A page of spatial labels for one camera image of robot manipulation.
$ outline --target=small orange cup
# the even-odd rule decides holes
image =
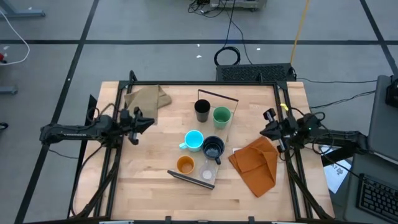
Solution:
[[[195,168],[195,161],[190,156],[181,156],[177,161],[177,169],[182,174],[190,174]]]

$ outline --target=light blue mug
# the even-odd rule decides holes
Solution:
[[[180,149],[188,149],[191,152],[201,150],[204,137],[200,131],[191,130],[185,135],[185,142],[180,144]]]

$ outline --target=green mug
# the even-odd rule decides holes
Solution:
[[[224,129],[231,119],[231,112],[225,106],[219,106],[213,111],[214,127]]]

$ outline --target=wooden table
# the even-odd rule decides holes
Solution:
[[[303,83],[292,82],[288,86],[292,106],[308,113]],[[133,91],[142,87],[133,86]],[[117,88],[118,82],[102,83],[97,103],[100,111],[115,101]],[[127,139],[123,143],[113,220],[164,220],[168,215],[172,220],[247,221],[248,216],[254,216],[256,221],[295,220],[285,162],[278,161],[275,187],[256,198],[228,161],[232,148],[244,147],[260,136],[259,131],[267,123],[262,117],[263,112],[275,108],[273,87],[166,85],[162,88],[173,102],[159,110],[158,124],[138,136],[138,146],[133,146]],[[213,190],[167,173],[168,169],[175,168],[180,153],[178,145],[189,130],[191,119],[194,119],[192,110],[199,88],[239,100]],[[112,115],[112,112],[110,108],[106,113]],[[90,141],[85,158],[98,147],[98,142]],[[104,152],[105,149],[90,159],[81,173],[74,200],[77,212],[98,188]],[[309,191],[325,211],[334,216],[320,156],[311,150],[303,149],[301,152]],[[298,188],[297,194],[301,216],[305,217]],[[102,215],[105,214],[107,199],[108,192],[103,197]]]

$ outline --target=towel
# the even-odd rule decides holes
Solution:
[[[142,111],[142,116],[154,118],[155,123],[157,122],[157,109],[172,103],[171,97],[159,85],[147,86],[135,93],[126,94],[124,100],[126,100],[130,114],[138,106]]]
[[[228,159],[255,196],[275,186],[278,152],[267,138],[258,138]]]

